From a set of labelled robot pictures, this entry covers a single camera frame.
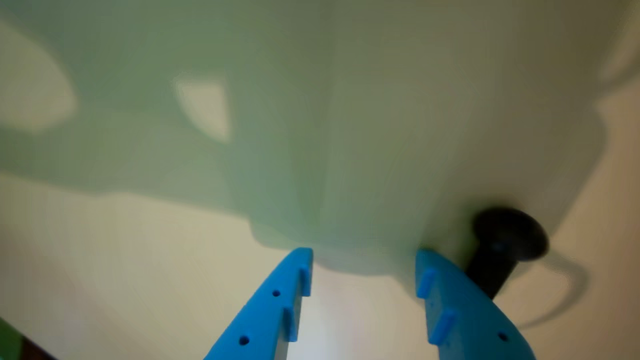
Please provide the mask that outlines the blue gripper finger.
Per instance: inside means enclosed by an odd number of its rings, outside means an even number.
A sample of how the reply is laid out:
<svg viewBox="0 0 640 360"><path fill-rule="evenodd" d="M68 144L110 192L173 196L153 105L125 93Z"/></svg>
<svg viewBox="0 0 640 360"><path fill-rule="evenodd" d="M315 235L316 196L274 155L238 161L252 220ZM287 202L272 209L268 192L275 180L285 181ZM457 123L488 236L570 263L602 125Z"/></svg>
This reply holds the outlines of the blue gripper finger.
<svg viewBox="0 0 640 360"><path fill-rule="evenodd" d="M204 357L285 360L297 342L302 301L311 296L313 249L290 251L250 297Z"/></svg>
<svg viewBox="0 0 640 360"><path fill-rule="evenodd" d="M457 265L430 249L416 253L416 296L423 299L427 338L441 360L533 360L510 319Z"/></svg>

